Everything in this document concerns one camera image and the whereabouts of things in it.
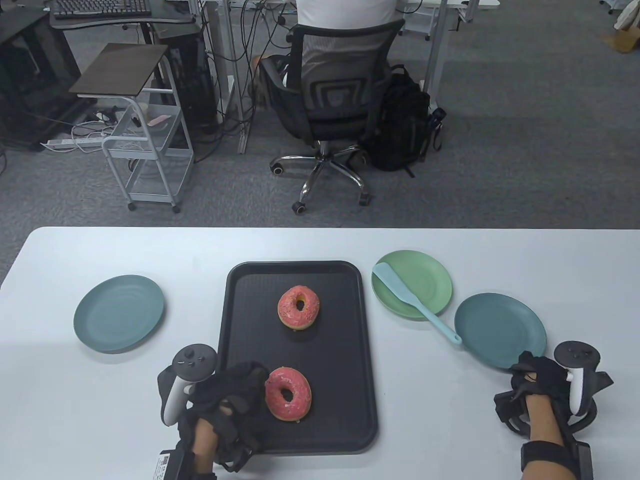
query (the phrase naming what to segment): mesh chair back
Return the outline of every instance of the mesh chair back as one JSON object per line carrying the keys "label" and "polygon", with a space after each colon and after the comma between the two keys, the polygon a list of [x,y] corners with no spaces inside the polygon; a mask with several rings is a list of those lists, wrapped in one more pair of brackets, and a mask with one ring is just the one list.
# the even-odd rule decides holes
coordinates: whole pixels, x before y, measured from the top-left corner
{"label": "mesh chair back", "polygon": [[302,93],[315,140],[372,131],[390,79],[387,54],[403,24],[356,30],[295,27],[287,87]]}

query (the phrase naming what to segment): wrist strap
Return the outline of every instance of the wrist strap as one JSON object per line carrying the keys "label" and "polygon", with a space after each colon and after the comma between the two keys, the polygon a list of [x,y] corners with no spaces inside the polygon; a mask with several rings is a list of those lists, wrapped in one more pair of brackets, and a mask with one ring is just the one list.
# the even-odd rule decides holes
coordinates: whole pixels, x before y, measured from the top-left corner
{"label": "wrist strap", "polygon": [[530,461],[557,463],[569,470],[576,479],[580,479],[580,470],[576,462],[571,457],[569,450],[562,445],[541,440],[527,442],[520,450],[520,468],[523,472]]}

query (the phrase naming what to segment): donut hole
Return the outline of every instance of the donut hole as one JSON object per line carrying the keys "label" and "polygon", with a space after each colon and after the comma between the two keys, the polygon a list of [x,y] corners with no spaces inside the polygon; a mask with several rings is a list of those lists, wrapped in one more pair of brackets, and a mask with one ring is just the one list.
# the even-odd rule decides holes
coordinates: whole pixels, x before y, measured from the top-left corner
{"label": "donut hole", "polygon": [[288,388],[281,388],[280,394],[287,402],[290,402],[293,400],[293,392],[291,392],[291,390],[289,390]]}
{"label": "donut hole", "polygon": [[305,309],[305,298],[302,295],[296,297],[296,308],[300,312]]}

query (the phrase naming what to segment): white shirt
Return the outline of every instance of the white shirt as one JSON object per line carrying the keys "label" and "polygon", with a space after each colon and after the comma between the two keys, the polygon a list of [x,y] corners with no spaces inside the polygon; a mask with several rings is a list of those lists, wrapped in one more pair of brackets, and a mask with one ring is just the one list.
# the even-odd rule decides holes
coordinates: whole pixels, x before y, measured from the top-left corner
{"label": "white shirt", "polygon": [[297,0],[298,24],[356,29],[389,23],[397,0]]}

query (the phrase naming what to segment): spatula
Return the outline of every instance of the spatula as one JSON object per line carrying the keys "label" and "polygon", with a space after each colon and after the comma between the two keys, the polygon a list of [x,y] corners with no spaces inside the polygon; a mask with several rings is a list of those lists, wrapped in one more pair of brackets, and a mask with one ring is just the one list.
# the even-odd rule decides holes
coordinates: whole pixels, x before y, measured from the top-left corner
{"label": "spatula", "polygon": [[454,345],[462,345],[462,339],[460,336],[445,325],[436,314],[430,311],[420,300],[418,300],[418,297],[416,297],[411,290],[407,288],[402,279],[397,275],[394,269],[391,268],[391,265],[381,262],[373,267],[373,273],[376,274],[376,277],[378,277],[382,283],[391,290],[391,293],[398,297],[399,300],[417,308],[420,313],[424,315],[426,319],[431,321],[431,323],[440,330],[440,333],[447,337],[451,343]]}

